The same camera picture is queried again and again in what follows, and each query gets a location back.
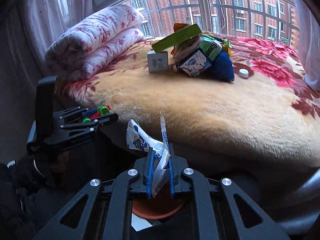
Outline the beige floral plush blanket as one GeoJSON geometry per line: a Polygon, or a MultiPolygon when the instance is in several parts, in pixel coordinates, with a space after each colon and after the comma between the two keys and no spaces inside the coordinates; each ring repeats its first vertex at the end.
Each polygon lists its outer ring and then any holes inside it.
{"type": "Polygon", "coordinates": [[[135,120],[157,136],[213,153],[273,163],[319,166],[319,92],[305,82],[298,52],[282,43],[230,37],[231,83],[177,72],[148,72],[152,41],[140,41],[88,80],[60,82],[65,106],[110,105],[119,121],[135,120]],[[239,69],[249,78],[239,76],[239,69]]]}

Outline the blue cloth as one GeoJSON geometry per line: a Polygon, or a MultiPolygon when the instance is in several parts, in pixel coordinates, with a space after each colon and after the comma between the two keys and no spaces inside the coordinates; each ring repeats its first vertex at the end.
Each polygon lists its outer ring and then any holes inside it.
{"type": "Polygon", "coordinates": [[[221,52],[217,55],[212,67],[208,70],[208,75],[223,82],[234,81],[234,69],[227,53],[221,52]]]}

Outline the white blue plastic wrapper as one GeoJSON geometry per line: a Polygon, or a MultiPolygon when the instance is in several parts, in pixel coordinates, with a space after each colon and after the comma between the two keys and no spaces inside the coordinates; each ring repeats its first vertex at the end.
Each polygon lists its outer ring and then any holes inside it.
{"type": "Polygon", "coordinates": [[[130,120],[126,130],[126,145],[131,150],[148,154],[146,166],[146,194],[155,197],[170,180],[171,151],[164,115],[160,115],[162,141],[150,137],[135,120],[130,120]]]}

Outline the sheer white curtain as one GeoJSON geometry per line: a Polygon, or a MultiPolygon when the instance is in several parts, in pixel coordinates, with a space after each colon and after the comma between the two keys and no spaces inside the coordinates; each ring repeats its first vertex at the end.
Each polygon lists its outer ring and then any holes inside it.
{"type": "Polygon", "coordinates": [[[93,13],[93,0],[22,0],[27,39],[35,59],[69,28],[93,13]]]}

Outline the green snack bag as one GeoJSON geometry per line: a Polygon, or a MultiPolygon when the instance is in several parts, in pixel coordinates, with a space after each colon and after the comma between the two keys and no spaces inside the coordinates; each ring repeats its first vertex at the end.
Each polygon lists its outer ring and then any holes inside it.
{"type": "Polygon", "coordinates": [[[227,39],[221,39],[208,34],[201,34],[200,38],[199,48],[210,61],[215,61],[220,53],[226,53],[231,57],[232,46],[227,39]]]}

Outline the blue cookie package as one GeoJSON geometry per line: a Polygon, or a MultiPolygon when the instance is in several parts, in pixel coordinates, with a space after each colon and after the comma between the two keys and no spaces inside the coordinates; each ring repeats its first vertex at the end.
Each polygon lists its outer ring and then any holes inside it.
{"type": "Polygon", "coordinates": [[[198,77],[204,71],[212,67],[212,61],[205,55],[202,49],[195,50],[187,57],[176,62],[176,68],[185,72],[190,77],[198,77]]]}

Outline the colourful plastic toy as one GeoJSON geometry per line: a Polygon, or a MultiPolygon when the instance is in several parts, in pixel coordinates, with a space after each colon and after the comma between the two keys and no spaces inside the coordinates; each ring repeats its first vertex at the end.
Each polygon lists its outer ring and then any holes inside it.
{"type": "Polygon", "coordinates": [[[82,123],[85,124],[99,117],[107,116],[110,114],[110,111],[111,111],[111,107],[109,105],[100,106],[98,108],[87,109],[82,114],[82,117],[83,117],[82,123]]]}

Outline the window frame with bars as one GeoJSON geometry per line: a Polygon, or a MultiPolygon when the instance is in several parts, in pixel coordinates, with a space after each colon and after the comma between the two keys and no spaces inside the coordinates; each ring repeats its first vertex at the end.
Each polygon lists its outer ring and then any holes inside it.
{"type": "Polygon", "coordinates": [[[298,17],[293,0],[93,0],[94,9],[125,4],[140,11],[146,38],[170,35],[176,22],[227,36],[281,42],[297,48],[298,17]]]}

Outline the white medicine box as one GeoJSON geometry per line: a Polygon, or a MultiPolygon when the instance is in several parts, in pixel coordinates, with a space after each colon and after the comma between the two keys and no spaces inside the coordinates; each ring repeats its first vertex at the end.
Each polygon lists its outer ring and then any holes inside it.
{"type": "Polygon", "coordinates": [[[168,52],[156,53],[154,50],[147,53],[149,73],[162,73],[169,71],[168,52]]]}

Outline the white bottle cap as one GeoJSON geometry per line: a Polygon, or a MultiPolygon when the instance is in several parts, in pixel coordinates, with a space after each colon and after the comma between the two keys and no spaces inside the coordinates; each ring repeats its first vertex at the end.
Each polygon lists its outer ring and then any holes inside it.
{"type": "Polygon", "coordinates": [[[241,69],[239,69],[239,76],[243,79],[247,79],[247,78],[249,78],[249,71],[241,68],[241,69]]]}

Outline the folded floral white quilt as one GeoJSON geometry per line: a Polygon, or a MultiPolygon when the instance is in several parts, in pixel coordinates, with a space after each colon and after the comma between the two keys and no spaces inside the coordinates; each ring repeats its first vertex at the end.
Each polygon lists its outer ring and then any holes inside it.
{"type": "Polygon", "coordinates": [[[61,35],[45,54],[46,66],[67,81],[86,80],[144,39],[144,16],[128,5],[106,7],[61,35]]]}

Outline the green medicine box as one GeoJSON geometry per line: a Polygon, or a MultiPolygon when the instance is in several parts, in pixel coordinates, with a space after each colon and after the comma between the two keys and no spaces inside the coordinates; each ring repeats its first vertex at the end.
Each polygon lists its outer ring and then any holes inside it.
{"type": "Polygon", "coordinates": [[[155,53],[160,53],[202,33],[197,24],[187,25],[152,45],[155,53]]]}

